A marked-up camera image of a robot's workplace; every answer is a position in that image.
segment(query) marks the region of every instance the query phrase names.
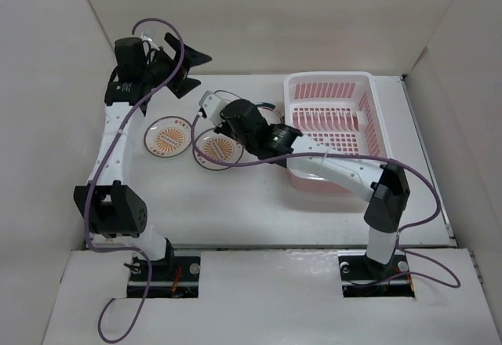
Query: plate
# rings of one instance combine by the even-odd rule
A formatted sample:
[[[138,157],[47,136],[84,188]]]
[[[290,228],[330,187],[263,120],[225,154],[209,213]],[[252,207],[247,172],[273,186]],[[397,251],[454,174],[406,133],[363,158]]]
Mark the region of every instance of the plate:
[[[236,163],[244,154],[244,148],[240,143],[230,137],[216,134],[213,129],[208,129],[195,139],[195,145],[206,155],[217,161]],[[203,158],[192,148],[195,161],[204,169],[221,171],[230,167],[217,165]]]
[[[157,157],[181,154],[190,146],[191,124],[178,116],[160,118],[151,123],[144,134],[144,147]]]
[[[282,123],[281,113],[277,111],[275,107],[274,108],[265,107],[265,106],[260,106],[259,104],[257,105],[257,107],[258,111],[265,118],[268,124]]]

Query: white table surface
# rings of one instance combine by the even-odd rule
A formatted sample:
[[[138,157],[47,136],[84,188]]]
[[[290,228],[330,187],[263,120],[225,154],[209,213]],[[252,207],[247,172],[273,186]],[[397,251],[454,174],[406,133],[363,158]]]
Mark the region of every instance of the white table surface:
[[[261,165],[222,172],[207,171],[193,159],[191,148],[174,158],[157,158],[143,145],[147,127],[156,119],[177,115],[193,121],[206,90],[226,89],[248,100],[266,100],[282,108],[284,75],[195,76],[202,85],[178,100],[167,89],[148,107],[137,138],[132,183],[148,207],[148,221],[175,246],[302,247],[364,246],[368,226],[366,204],[350,195],[309,194],[294,189],[285,169]],[[375,77],[391,155],[429,176],[400,77]],[[199,122],[197,134],[208,129]],[[245,153],[242,161],[253,160]],[[401,224],[424,219],[434,210],[428,189],[408,174],[411,196]],[[409,229],[403,245],[448,245],[444,219]]]
[[[413,278],[416,298],[343,298],[336,251],[202,254],[199,298],[150,299],[121,345],[500,345],[471,258],[463,249],[420,252],[445,263],[460,289]],[[130,252],[73,252],[44,345],[102,344],[104,304],[126,294]],[[444,281],[434,264],[409,257],[411,271]],[[118,299],[104,316],[112,339],[129,326],[138,299]]]

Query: pink plastic basket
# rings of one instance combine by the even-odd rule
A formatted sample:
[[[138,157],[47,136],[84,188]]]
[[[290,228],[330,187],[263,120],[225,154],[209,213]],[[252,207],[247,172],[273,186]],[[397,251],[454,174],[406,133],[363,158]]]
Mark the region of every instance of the pink plastic basket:
[[[373,76],[365,72],[291,74],[284,81],[286,123],[319,143],[347,154],[387,157],[387,135]],[[290,170],[294,187],[341,192],[318,176]]]

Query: white wall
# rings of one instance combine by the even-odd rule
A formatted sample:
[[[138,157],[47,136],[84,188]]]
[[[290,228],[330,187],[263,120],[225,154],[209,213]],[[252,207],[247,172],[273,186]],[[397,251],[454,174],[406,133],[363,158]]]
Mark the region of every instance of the white wall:
[[[502,0],[454,0],[406,83],[457,239],[502,333]]]
[[[213,57],[199,74],[411,70],[452,0],[90,0],[110,40],[164,17]],[[161,36],[163,27],[152,25]]]
[[[113,55],[86,0],[0,0],[0,336],[37,344],[97,154]]]

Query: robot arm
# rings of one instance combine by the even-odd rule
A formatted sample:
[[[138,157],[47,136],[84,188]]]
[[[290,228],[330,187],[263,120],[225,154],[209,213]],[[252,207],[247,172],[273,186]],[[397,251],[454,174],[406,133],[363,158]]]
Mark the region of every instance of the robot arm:
[[[176,52],[174,58],[146,36],[122,38],[115,42],[117,67],[110,77],[104,96],[104,132],[88,182],[95,176],[115,135],[120,132],[119,127],[124,117],[173,72],[179,60],[180,42],[170,33],[164,39]],[[210,56],[187,45],[184,49],[185,57],[181,68],[167,85],[177,98],[183,97],[201,83],[187,77],[190,68],[211,61]],[[125,125],[122,136],[97,181],[89,211],[89,229],[94,234],[95,243],[134,246],[145,251],[151,260],[162,260],[170,252],[169,241],[157,235],[152,226],[147,226],[147,206],[129,186],[134,141],[147,113],[147,106],[147,102],[143,103]],[[75,187],[74,200],[82,215],[88,193],[89,184]]]
[[[290,158],[287,165],[334,182],[368,202],[364,215],[369,225],[366,256],[377,265],[389,263],[395,251],[399,220],[409,197],[406,175],[400,166],[390,162],[378,165],[357,159],[327,158],[327,154],[338,152],[289,125],[267,124],[248,100],[229,102],[206,92],[199,105],[203,116],[216,126],[216,133],[238,141],[259,159],[293,152],[324,154],[324,157]],[[285,159],[275,163],[286,167]]]

